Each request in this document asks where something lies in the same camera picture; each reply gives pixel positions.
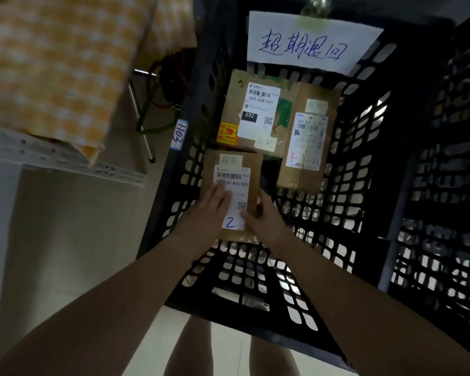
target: white floor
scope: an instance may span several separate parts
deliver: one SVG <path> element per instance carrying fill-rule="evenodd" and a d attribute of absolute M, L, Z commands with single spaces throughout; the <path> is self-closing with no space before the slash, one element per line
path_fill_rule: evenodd
<path fill-rule="evenodd" d="M 124 104 L 118 124 L 132 125 L 133 111 Z M 158 125 L 172 117 L 151 115 Z M 0 303 L 0 356 L 40 322 L 135 259 L 171 135 L 169 131 L 153 139 L 157 162 L 145 162 L 143 188 L 58 171 L 22 172 Z M 142 150 L 140 144 L 136 141 L 131 149 Z M 127 161 L 129 156 L 115 149 L 118 145 L 127 144 L 117 139 L 105 155 L 113 162 Z M 187 314 L 163 307 L 125 375 L 162 375 L 187 319 Z M 249 335 L 214 324 L 214 374 L 249 375 L 249 345 Z M 293 353 L 302 375 L 350 374 Z"/>

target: black plastic crate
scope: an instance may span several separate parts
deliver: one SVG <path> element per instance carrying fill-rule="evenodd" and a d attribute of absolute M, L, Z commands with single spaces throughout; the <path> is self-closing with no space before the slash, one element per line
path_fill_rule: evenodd
<path fill-rule="evenodd" d="M 470 19 L 454 45 L 415 157 L 389 294 L 470 351 Z"/>
<path fill-rule="evenodd" d="M 407 163 L 430 121 L 454 25 L 333 0 L 330 18 L 385 29 L 349 76 L 247 63 L 249 11 L 299 14 L 303 5 L 299 0 L 217 0 L 207 14 L 181 111 L 188 133 L 182 151 L 169 151 L 138 257 L 198 199 L 203 153 L 215 147 L 230 74 L 238 68 L 342 90 L 322 192 L 276 189 L 277 161 L 265 161 L 262 175 L 297 236 L 345 271 L 388 288 L 389 278 L 380 280 L 401 226 Z M 261 243 L 218 242 L 193 264 L 166 304 L 350 369 L 287 265 Z"/>

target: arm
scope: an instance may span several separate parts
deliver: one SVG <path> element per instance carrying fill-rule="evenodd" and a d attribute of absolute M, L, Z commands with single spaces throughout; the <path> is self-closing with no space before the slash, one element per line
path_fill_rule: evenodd
<path fill-rule="evenodd" d="M 33 329 L 0 360 L 4 375 L 121 375 L 165 300 L 218 236 L 231 194 L 214 185 L 174 231 Z"/>
<path fill-rule="evenodd" d="M 344 271 L 295 237 L 272 200 L 244 213 L 257 237 L 286 262 L 339 347 L 361 375 L 470 375 L 470 353 L 407 307 Z"/>

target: cardboard box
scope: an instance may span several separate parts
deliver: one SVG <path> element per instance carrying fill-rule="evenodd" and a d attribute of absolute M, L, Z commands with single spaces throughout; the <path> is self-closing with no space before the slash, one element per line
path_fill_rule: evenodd
<path fill-rule="evenodd" d="M 282 158 L 298 88 L 289 80 L 234 69 L 216 141 Z"/>
<path fill-rule="evenodd" d="M 224 228 L 218 239 L 247 243 L 253 243 L 256 240 L 254 232 L 244 223 L 239 211 L 243 208 L 251 214 L 256 213 L 262 162 L 263 156 L 259 153 L 205 151 L 201 195 L 218 179 L 225 179 L 225 189 L 232 190 L 232 203 L 223 221 Z"/>
<path fill-rule="evenodd" d="M 277 186 L 319 193 L 340 91 L 300 83 Z"/>

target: yellow checkered cloth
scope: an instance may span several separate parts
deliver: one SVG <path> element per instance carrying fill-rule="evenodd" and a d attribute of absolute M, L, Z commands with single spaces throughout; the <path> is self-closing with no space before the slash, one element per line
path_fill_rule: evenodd
<path fill-rule="evenodd" d="M 93 163 L 156 1 L 2 2 L 0 125 L 67 141 Z"/>
<path fill-rule="evenodd" d="M 136 68 L 147 70 L 168 52 L 197 47 L 192 0 L 158 0 L 153 24 L 136 60 Z"/>

